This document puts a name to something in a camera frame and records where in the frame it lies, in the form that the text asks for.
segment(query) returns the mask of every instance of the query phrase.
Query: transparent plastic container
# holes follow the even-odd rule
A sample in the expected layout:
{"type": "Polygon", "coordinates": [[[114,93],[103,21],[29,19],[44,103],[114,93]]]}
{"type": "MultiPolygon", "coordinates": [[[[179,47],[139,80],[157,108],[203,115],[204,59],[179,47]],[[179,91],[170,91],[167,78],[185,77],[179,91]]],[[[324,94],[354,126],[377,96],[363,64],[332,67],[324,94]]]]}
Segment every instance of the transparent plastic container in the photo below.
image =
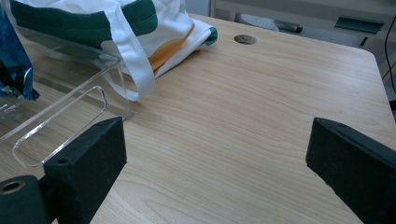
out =
{"type": "Polygon", "coordinates": [[[91,125],[131,115],[118,57],[22,28],[19,37],[40,97],[0,98],[0,181],[41,177],[43,162],[91,125]]]}

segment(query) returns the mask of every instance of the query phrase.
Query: cable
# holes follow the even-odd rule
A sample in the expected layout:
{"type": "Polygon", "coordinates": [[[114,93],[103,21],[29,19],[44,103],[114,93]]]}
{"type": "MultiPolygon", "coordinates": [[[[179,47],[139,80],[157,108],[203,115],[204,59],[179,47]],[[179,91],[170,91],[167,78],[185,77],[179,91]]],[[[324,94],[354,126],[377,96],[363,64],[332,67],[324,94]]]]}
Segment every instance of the cable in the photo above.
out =
{"type": "Polygon", "coordinates": [[[395,23],[395,20],[396,20],[396,15],[393,18],[392,24],[390,25],[388,33],[387,33],[387,37],[385,38],[385,57],[387,58],[387,63],[388,63],[389,72],[390,72],[390,81],[392,82],[392,88],[393,88],[393,91],[396,93],[395,84],[393,82],[392,67],[390,66],[389,57],[388,57],[388,37],[390,34],[390,30],[392,29],[392,26],[395,23]]]}

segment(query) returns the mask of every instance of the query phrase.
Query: wood grain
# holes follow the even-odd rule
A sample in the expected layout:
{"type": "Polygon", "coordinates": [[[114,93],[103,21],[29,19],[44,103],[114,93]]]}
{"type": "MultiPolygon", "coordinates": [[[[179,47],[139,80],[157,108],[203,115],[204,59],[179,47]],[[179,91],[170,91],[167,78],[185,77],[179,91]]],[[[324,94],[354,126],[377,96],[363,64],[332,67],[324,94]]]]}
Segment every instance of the wood grain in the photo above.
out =
{"type": "Polygon", "coordinates": [[[314,117],[396,148],[374,56],[196,18],[218,42],[131,103],[128,163],[92,223],[361,223],[304,158],[314,117]]]}

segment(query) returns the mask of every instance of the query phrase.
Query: white fabric strap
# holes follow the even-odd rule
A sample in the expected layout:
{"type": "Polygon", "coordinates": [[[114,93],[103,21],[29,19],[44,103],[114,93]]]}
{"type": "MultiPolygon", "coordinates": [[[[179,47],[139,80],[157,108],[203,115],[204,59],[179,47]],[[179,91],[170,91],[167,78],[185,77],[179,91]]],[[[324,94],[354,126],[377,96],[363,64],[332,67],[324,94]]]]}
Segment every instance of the white fabric strap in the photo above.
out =
{"type": "Polygon", "coordinates": [[[125,19],[120,4],[106,8],[105,14],[110,23],[111,37],[137,88],[137,92],[127,90],[127,98],[137,101],[154,86],[151,64],[134,31],[125,19]]]}

